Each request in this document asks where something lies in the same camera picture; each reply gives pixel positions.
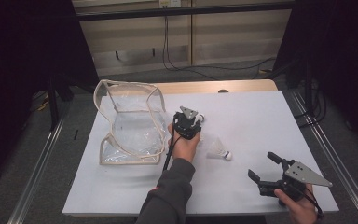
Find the black cable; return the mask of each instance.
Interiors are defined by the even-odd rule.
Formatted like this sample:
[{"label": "black cable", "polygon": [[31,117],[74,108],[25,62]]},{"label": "black cable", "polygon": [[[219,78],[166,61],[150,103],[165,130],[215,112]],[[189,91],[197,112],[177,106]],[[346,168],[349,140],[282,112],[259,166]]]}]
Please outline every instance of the black cable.
[{"label": "black cable", "polygon": [[172,122],[171,143],[170,143],[170,146],[168,147],[167,158],[165,159],[164,167],[162,168],[162,171],[165,171],[165,170],[168,169],[168,164],[170,163],[170,159],[171,159],[171,155],[172,155],[172,152],[173,152],[173,148],[175,147],[177,141],[179,141],[179,139],[182,138],[182,136],[179,136],[178,139],[176,139],[176,141],[173,142],[173,139],[174,139],[174,136],[175,136],[175,129],[173,128],[174,121],[175,121],[175,119],[173,119],[173,122]]},{"label": "black cable", "polygon": [[[322,39],[321,39],[321,41],[320,41],[321,43],[322,43],[322,42],[326,39],[326,37],[327,37],[327,33],[328,33],[328,31],[329,31],[329,29],[330,29],[330,26],[331,26],[332,18],[333,18],[333,16],[334,16],[334,14],[336,13],[337,2],[338,2],[338,0],[336,0],[336,1],[334,2],[333,8],[332,8],[332,12],[330,13],[330,16],[329,16],[329,19],[328,19],[328,23],[327,23],[327,25],[326,25],[326,28],[324,29],[324,34],[322,35]],[[333,64],[336,64],[336,63],[337,63],[337,58],[335,58],[335,60],[333,61]],[[322,83],[327,77],[328,77],[328,76],[324,76],[324,77],[323,77],[323,80],[322,80],[320,83]],[[303,127],[307,127],[307,126],[316,124],[316,123],[318,123],[318,122],[320,122],[320,121],[322,121],[322,120],[324,119],[324,117],[325,117],[325,115],[326,115],[326,110],[327,110],[327,108],[326,108],[326,101],[325,101],[324,93],[322,93],[322,95],[323,95],[323,98],[324,98],[324,113],[323,113],[322,117],[321,117],[320,119],[317,119],[317,118],[319,117],[319,115],[320,115],[320,113],[318,113],[318,116],[316,116],[313,121],[309,121],[309,122],[307,122],[306,124],[299,125],[299,128],[303,128]],[[302,115],[298,115],[298,116],[301,118],[302,116],[305,116],[305,115],[307,115],[308,113],[309,113],[309,111],[306,111],[306,112],[303,113]]]},{"label": "black cable", "polygon": [[45,100],[46,100],[46,102],[45,102],[45,101],[42,102],[42,104],[39,105],[39,106],[37,106],[36,108],[33,108],[33,109],[30,108],[30,113],[34,113],[34,112],[35,112],[36,110],[38,110],[40,107],[42,107],[42,106],[44,106],[44,105],[49,105],[49,104],[50,104],[50,101],[49,101],[48,98],[46,98]]},{"label": "black cable", "polygon": [[268,76],[264,77],[264,79],[271,79],[271,80],[275,79],[280,74],[282,74],[284,71],[286,71],[287,69],[290,69],[292,66],[297,64],[299,61],[300,60],[298,58],[294,58],[290,63],[283,65],[280,68],[274,70],[273,72],[268,74]]},{"label": "black cable", "polygon": [[[205,74],[202,74],[201,72],[197,72],[197,71],[194,71],[194,70],[191,70],[190,68],[214,68],[214,69],[223,69],[223,70],[231,70],[231,71],[239,71],[239,70],[246,70],[246,69],[251,69],[251,68],[254,68],[254,67],[260,67],[260,65],[262,65],[263,63],[266,63],[266,62],[269,62],[269,61],[273,61],[273,60],[276,60],[275,57],[270,57],[270,58],[267,58],[266,60],[260,62],[260,63],[257,63],[257,64],[254,64],[254,65],[251,65],[251,66],[247,66],[247,67],[241,67],[241,68],[228,68],[228,67],[220,67],[220,66],[213,66],[213,65],[194,65],[194,66],[186,66],[186,67],[182,67],[182,68],[179,68],[179,67],[176,67],[172,62],[171,62],[171,59],[170,59],[170,52],[169,52],[169,48],[168,48],[168,17],[165,17],[165,29],[164,29],[164,47],[163,47],[163,51],[162,51],[162,62],[164,64],[164,67],[168,70],[168,71],[189,71],[189,72],[193,72],[193,73],[197,73],[199,75],[202,75],[204,77],[207,77],[207,78],[210,78],[210,79],[213,79],[213,80],[218,80],[217,78],[215,77],[210,77],[210,76],[207,76]],[[172,66],[172,68],[169,68],[167,67],[166,63],[165,63],[165,52],[167,52],[167,59],[168,59],[168,62],[169,64]]]},{"label": "black cable", "polygon": [[321,121],[325,118],[325,116],[326,116],[326,114],[327,114],[327,102],[326,102],[325,95],[324,95],[323,92],[322,92],[322,97],[323,97],[323,99],[324,99],[324,112],[322,113],[322,112],[321,112],[322,109],[321,109],[321,110],[320,110],[320,113],[318,113],[318,115],[315,116],[315,117],[313,118],[313,120],[308,121],[308,122],[305,123],[305,124],[299,125],[299,126],[298,126],[299,128],[304,128],[304,127],[308,127],[308,126],[313,125],[313,124],[317,124],[317,123],[321,122]]},{"label": "black cable", "polygon": [[43,96],[43,95],[45,95],[47,93],[47,91],[42,91],[38,96],[36,96],[37,95],[37,93],[35,93],[34,95],[33,95],[33,101],[35,101],[35,100],[37,100],[37,99],[39,99],[41,96]]},{"label": "black cable", "polygon": [[257,70],[255,71],[255,76],[252,77],[252,79],[256,79],[259,74],[260,74],[260,65],[257,66]]},{"label": "black cable", "polygon": [[321,106],[321,101],[319,100],[319,91],[317,92],[317,95],[318,95],[318,97],[316,97],[316,101],[318,102],[318,113],[317,113],[317,115],[315,116],[315,119],[318,119],[319,118],[319,116],[321,115],[321,113],[322,113],[322,106]]},{"label": "black cable", "polygon": [[312,113],[312,114],[313,114],[314,111],[315,111],[317,108],[319,108],[319,112],[318,112],[318,116],[319,116],[319,114],[320,114],[320,112],[321,112],[321,104],[320,104],[320,101],[319,101],[318,94],[319,94],[319,88],[316,90],[315,98],[314,98],[314,100],[313,100],[313,101],[314,101],[314,105],[312,106],[312,110],[311,110],[311,111],[307,110],[307,111],[305,111],[305,112],[302,113],[302,114],[294,115],[295,119],[302,118],[302,117],[308,115],[309,113]]},{"label": "black cable", "polygon": [[304,198],[306,198],[308,201],[310,201],[310,203],[312,203],[312,204],[316,207],[316,209],[318,210],[317,218],[318,218],[318,220],[322,220],[322,218],[324,217],[324,212],[322,211],[321,206],[319,206],[318,201],[317,201],[316,198],[315,198],[315,195],[313,195],[313,193],[310,192],[310,190],[306,188],[306,190],[307,190],[307,191],[310,193],[310,195],[313,197],[313,199],[312,199],[310,196],[308,196],[308,195],[307,195],[306,193],[304,193],[304,192],[301,192],[299,189],[297,189],[297,188],[295,188],[295,187],[293,187],[293,186],[290,186],[290,187],[291,187],[291,189],[294,189],[294,190],[297,191],[298,193],[302,194],[302,195],[304,196]]},{"label": "black cable", "polygon": [[[167,67],[167,65],[165,64],[165,51],[167,51],[168,62],[173,67],[173,69]],[[218,80],[217,78],[207,76],[207,75],[202,74],[200,72],[197,72],[197,71],[194,71],[194,70],[189,70],[188,68],[191,68],[191,67],[178,68],[178,67],[173,65],[173,63],[170,60],[170,53],[169,53],[169,50],[168,50],[168,18],[167,17],[165,17],[165,37],[164,37],[164,48],[162,50],[162,63],[164,64],[165,69],[167,69],[168,71],[173,71],[173,72],[174,71],[189,71],[189,72],[197,73],[197,74],[202,75],[204,77],[210,78],[212,80]]]}]

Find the human hand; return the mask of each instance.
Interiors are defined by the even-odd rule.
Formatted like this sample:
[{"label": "human hand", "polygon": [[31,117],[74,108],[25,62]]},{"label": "human hand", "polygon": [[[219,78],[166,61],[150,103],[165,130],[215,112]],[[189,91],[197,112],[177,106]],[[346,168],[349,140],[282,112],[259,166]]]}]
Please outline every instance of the human hand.
[{"label": "human hand", "polygon": [[[307,184],[306,187],[308,190],[305,190],[305,193],[310,198],[313,198],[311,195],[312,185]],[[275,189],[274,193],[284,204],[286,204],[287,208],[289,208],[290,219],[293,223],[310,224],[316,222],[317,215],[315,212],[315,206],[306,198],[302,198],[298,202],[295,202],[280,189]]]},{"label": "human hand", "polygon": [[[173,126],[172,124],[168,125],[168,131],[172,135]],[[187,140],[180,136],[180,134],[174,131],[173,135],[173,142],[176,142],[173,151],[172,151],[172,157],[174,159],[176,158],[182,158],[189,162],[192,162],[194,159],[194,156],[196,155],[196,147],[197,144],[200,141],[200,133],[197,133],[191,140]]]}]

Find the white table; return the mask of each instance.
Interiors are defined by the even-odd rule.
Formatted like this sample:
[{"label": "white table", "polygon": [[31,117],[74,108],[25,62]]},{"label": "white table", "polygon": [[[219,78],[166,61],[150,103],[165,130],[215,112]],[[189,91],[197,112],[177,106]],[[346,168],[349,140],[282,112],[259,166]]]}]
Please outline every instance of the white table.
[{"label": "white table", "polygon": [[[218,82],[209,82],[217,84],[217,89],[229,91],[229,84],[233,83],[222,87]],[[262,180],[282,178],[282,167],[267,158],[269,151],[288,160],[302,161],[321,173],[282,93],[273,89],[164,95],[170,115],[183,105],[206,116],[203,140],[193,161],[197,172],[186,210],[189,215],[265,215],[286,211],[276,198],[260,196],[256,183],[247,176],[248,169],[252,169]],[[99,164],[99,146],[108,130],[107,120],[97,114],[63,213],[75,217],[137,216],[147,192],[156,186],[165,155],[157,165]],[[233,153],[232,161],[207,156],[208,145],[216,136]],[[315,186],[314,194],[325,212],[338,210],[329,188]]]}]

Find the dark floor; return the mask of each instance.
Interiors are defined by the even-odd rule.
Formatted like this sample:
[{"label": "dark floor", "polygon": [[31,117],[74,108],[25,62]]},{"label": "dark floor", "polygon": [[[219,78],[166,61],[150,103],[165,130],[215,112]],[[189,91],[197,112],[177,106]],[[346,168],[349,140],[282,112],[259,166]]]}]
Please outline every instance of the dark floor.
[{"label": "dark floor", "polygon": [[[252,63],[230,63],[219,64],[230,67],[247,66]],[[271,63],[263,64],[260,69],[270,68]],[[137,74],[116,75],[107,77],[114,80],[143,81],[143,82],[171,82],[171,81],[197,81],[216,79],[251,79],[257,74],[257,67],[248,70],[221,70],[216,68],[197,68],[197,73],[189,71],[168,72],[165,70],[150,71]],[[276,84],[282,90],[286,101],[291,107],[293,114],[300,114],[296,102],[293,99],[292,91],[302,92],[301,86],[298,89],[287,90],[284,84],[284,77],[278,77]],[[71,182],[75,177],[78,163],[87,144],[90,127],[93,119],[84,119],[86,115],[93,115],[97,112],[92,102],[92,97],[83,91],[74,89],[75,99],[71,107],[84,108],[82,111],[69,109],[68,117],[63,124],[60,138],[48,159],[48,165],[39,183],[39,187],[33,197],[32,203],[27,207],[27,216],[23,223],[134,223],[133,217],[115,218],[74,218],[61,213],[66,196],[70,190]],[[31,176],[37,160],[48,139],[50,118],[48,107],[42,111],[35,111],[28,119],[27,127],[24,129],[16,147],[8,156],[2,168],[0,178],[0,223],[7,223],[13,209],[24,190],[26,183]],[[346,120],[339,110],[328,101],[327,113],[320,122],[324,134],[334,146],[338,156],[345,164],[348,172],[358,184],[358,134],[350,131],[346,126]],[[330,165],[329,160],[321,150],[320,143],[316,140],[309,127],[302,128],[310,150],[318,162],[325,177],[335,183],[331,188],[334,198],[340,209],[339,212],[326,214],[324,223],[358,223],[358,210],[352,202],[344,185],[340,184],[339,176]],[[238,217],[245,223],[245,217]],[[266,216],[267,223],[288,223],[287,214],[276,214]],[[238,223],[232,219],[222,219],[217,222],[214,219],[210,223]]]}]

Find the clear plastic bag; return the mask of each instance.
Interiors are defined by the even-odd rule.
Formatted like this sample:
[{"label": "clear plastic bag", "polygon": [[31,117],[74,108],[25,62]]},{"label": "clear plastic bag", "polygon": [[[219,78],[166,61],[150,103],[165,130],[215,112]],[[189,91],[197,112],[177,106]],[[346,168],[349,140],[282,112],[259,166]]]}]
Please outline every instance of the clear plastic bag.
[{"label": "clear plastic bag", "polygon": [[102,140],[100,164],[157,163],[166,147],[164,98],[158,87],[101,80],[94,104],[109,121]]}]

